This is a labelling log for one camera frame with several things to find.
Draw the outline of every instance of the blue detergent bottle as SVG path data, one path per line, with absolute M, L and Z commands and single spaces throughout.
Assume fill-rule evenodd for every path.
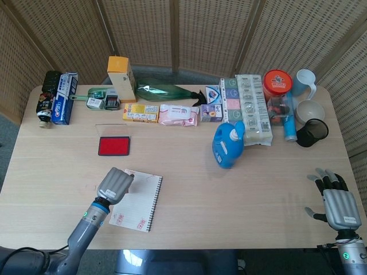
M 238 121 L 235 126 L 222 123 L 214 134 L 212 143 L 214 157 L 222 168 L 231 168 L 244 149 L 245 124 Z

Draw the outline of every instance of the small bowl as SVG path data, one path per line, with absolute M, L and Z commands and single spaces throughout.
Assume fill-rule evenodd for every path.
M 298 122 L 305 125 L 310 119 L 324 120 L 325 111 L 316 101 L 303 100 L 297 106 L 296 118 Z

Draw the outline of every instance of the wicker divider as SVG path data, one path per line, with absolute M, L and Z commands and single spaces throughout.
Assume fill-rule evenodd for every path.
M 319 84 L 330 92 L 348 154 L 367 150 L 367 32 Z
M 50 67 L 2 9 L 0 26 L 0 113 L 20 124 L 30 91 L 42 85 Z
M 62 71 L 77 71 L 80 84 L 107 77 L 110 43 L 91 1 L 4 0 Z
M 180 0 L 180 68 L 229 76 L 253 3 Z
M 169 0 L 101 0 L 118 52 L 133 65 L 171 66 Z
M 354 178 L 356 179 L 356 184 L 361 196 L 363 208 L 365 209 L 365 214 L 367 215 L 367 156 L 353 158 L 350 160 L 350 164 L 352 165 Z
M 315 69 L 366 7 L 366 1 L 267 1 L 240 72 Z

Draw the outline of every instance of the notebook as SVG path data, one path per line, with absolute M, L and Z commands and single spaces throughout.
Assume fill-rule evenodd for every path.
M 134 180 L 123 199 L 114 206 L 110 224 L 149 232 L 162 177 L 126 169 Z

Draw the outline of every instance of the pink wet wipes pack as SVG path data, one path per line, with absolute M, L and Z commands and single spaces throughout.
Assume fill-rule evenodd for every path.
M 162 104 L 158 123 L 163 125 L 197 126 L 199 107 Z

